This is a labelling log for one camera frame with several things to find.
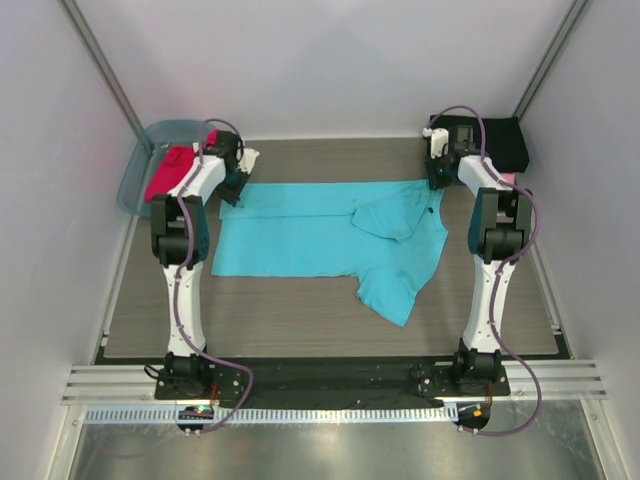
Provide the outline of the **cyan t-shirt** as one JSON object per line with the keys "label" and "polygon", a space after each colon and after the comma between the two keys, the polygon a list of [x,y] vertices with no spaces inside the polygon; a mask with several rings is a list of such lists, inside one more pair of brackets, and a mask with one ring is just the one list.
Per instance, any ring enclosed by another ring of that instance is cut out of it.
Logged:
{"label": "cyan t-shirt", "polygon": [[448,237],[424,180],[249,184],[219,210],[218,277],[354,277],[357,298],[407,324]]}

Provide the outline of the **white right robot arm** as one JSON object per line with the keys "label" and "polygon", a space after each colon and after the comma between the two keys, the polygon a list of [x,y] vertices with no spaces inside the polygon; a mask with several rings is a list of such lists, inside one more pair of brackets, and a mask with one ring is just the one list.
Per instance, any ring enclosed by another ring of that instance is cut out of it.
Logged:
{"label": "white right robot arm", "polygon": [[474,196],[467,235],[474,263],[474,289],[467,326],[452,365],[433,373],[436,387],[461,396],[504,392],[501,327],[506,295],[515,267],[531,234],[532,206],[496,170],[470,125],[423,129],[428,186],[444,189],[456,182]]}

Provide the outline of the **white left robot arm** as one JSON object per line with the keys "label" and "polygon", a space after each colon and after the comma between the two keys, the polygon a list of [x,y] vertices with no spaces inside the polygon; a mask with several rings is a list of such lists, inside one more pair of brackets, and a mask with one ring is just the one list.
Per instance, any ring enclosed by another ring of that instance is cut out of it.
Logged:
{"label": "white left robot arm", "polygon": [[239,134],[214,129],[193,145],[171,147],[146,187],[151,250],[162,267],[171,323],[163,367],[145,368],[156,380],[158,399],[198,400],[214,386],[200,300],[210,245],[206,203],[214,194],[238,200],[248,178],[243,159]]}

